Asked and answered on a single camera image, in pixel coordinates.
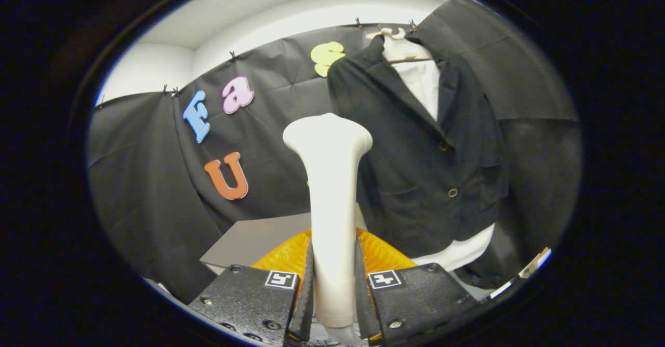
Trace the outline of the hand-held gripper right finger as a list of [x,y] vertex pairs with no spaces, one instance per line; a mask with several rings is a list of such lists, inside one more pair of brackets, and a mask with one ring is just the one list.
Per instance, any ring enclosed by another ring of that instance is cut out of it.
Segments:
[[437,263],[417,265],[377,236],[356,229],[355,304],[371,346],[409,346],[466,321],[479,302]]

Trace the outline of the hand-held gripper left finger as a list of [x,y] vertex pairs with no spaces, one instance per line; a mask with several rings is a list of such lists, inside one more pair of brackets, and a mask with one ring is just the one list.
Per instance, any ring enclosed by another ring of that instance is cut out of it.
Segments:
[[268,345],[309,341],[314,313],[311,231],[287,239],[250,266],[233,264],[190,308],[240,335]]

